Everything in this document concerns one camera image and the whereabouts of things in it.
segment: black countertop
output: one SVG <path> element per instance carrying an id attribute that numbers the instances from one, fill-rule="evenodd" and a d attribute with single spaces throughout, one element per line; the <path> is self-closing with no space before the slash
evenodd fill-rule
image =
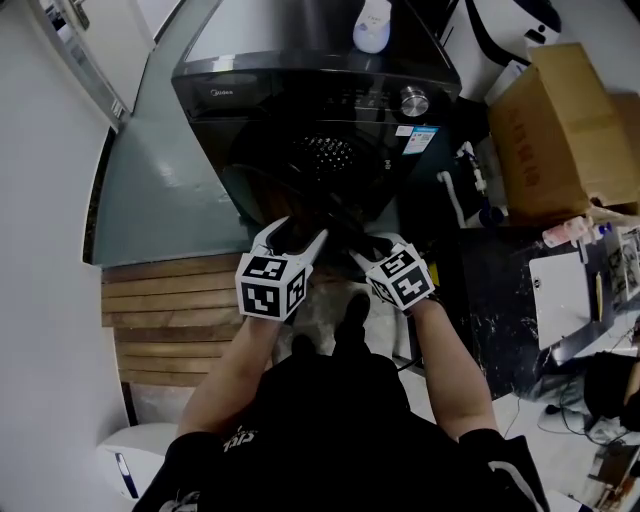
<path id="1" fill-rule="evenodd" d="M 606 249 L 604 243 L 589 245 L 589 295 L 595 297 L 595 275 L 600 272 L 602 321 L 592 321 L 547 349 L 538 348 L 529 261 L 574 251 L 570 244 L 549 249 L 541 230 L 533 228 L 463 229 L 438 242 L 443 302 L 494 399 L 526 392 L 543 372 L 573 357 L 613 325 Z"/>

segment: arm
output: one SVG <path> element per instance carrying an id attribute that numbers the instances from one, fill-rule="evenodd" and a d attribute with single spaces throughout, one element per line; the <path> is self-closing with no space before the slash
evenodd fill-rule
<path id="1" fill-rule="evenodd" d="M 224 435 L 255 398 L 278 337 L 280 322 L 248 317 L 224 356 L 191 396 L 178 426 L 189 432 Z"/>
<path id="2" fill-rule="evenodd" d="M 624 394 L 624 405 L 629 403 L 629 399 L 632 395 L 635 395 L 640 390 L 640 362 L 633 365 L 629 380 L 627 381 L 627 389 Z"/>
<path id="3" fill-rule="evenodd" d="M 411 311 L 437 424 L 453 439 L 477 429 L 498 430 L 487 381 L 437 302 Z"/>

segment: wooden slat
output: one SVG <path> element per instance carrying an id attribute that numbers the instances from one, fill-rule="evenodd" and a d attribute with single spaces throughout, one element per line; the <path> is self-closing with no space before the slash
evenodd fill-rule
<path id="1" fill-rule="evenodd" d="M 118 356 L 120 370 L 169 373 L 207 373 L 219 358 Z"/>
<path id="2" fill-rule="evenodd" d="M 227 341 L 240 330 L 239 324 L 203 327 L 161 327 L 151 329 L 120 328 L 113 331 L 116 341 L 174 342 Z"/>
<path id="3" fill-rule="evenodd" d="M 196 341 L 193 343 L 116 343 L 118 356 L 149 357 L 222 357 L 230 341 Z"/>
<path id="4" fill-rule="evenodd" d="M 241 254 L 222 254 L 203 258 L 160 261 L 114 267 L 102 272 L 103 283 L 118 283 L 157 277 L 190 276 L 215 272 L 235 271 L 240 263 Z"/>
<path id="5" fill-rule="evenodd" d="M 201 292 L 235 289 L 235 272 L 200 274 L 183 277 L 161 277 L 102 285 L 102 298 L 132 295 L 163 295 L 166 293 Z"/>
<path id="6" fill-rule="evenodd" d="M 238 305 L 235 290 L 215 290 L 168 295 L 138 295 L 102 299 L 103 313 L 136 311 L 177 311 L 182 309 L 222 308 Z"/>
<path id="7" fill-rule="evenodd" d="M 238 308 L 192 309 L 152 313 L 105 313 L 103 327 L 187 327 L 241 324 Z"/>
<path id="8" fill-rule="evenodd" d="M 206 376 L 206 373 L 166 373 L 120 370 L 120 380 L 122 382 L 151 384 L 155 386 L 195 388 Z"/>

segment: label sticker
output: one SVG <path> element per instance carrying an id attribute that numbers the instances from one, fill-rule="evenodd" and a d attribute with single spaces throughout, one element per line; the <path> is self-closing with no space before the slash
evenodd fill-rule
<path id="1" fill-rule="evenodd" d="M 415 155 L 422 153 L 431 142 L 431 139 L 435 137 L 436 133 L 438 133 L 438 128 L 433 126 L 416 126 L 402 154 Z"/>
<path id="2" fill-rule="evenodd" d="M 396 137 L 409 137 L 413 132 L 413 126 L 398 126 Z"/>

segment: shoe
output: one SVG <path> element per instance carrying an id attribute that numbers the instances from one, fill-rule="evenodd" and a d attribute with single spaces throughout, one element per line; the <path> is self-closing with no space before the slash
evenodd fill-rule
<path id="1" fill-rule="evenodd" d="M 555 405 L 547 405 L 547 407 L 545 408 L 544 412 L 546 412 L 548 415 L 552 415 L 552 414 L 558 414 L 562 409 L 560 409 L 560 407 L 556 407 Z"/>
<path id="2" fill-rule="evenodd" d="M 316 346 L 306 334 L 298 334 L 291 343 L 291 354 L 295 356 L 309 356 L 316 353 Z"/>
<path id="3" fill-rule="evenodd" d="M 347 310 L 344 314 L 343 322 L 348 322 L 350 325 L 364 325 L 367 317 L 369 316 L 369 310 L 371 309 L 371 298 L 366 292 L 356 293 L 349 304 L 347 304 Z"/>
<path id="4" fill-rule="evenodd" d="M 583 434 L 585 431 L 585 417 L 579 412 L 565 409 L 560 414 L 547 414 L 542 412 L 538 419 L 538 428 L 553 433 Z"/>

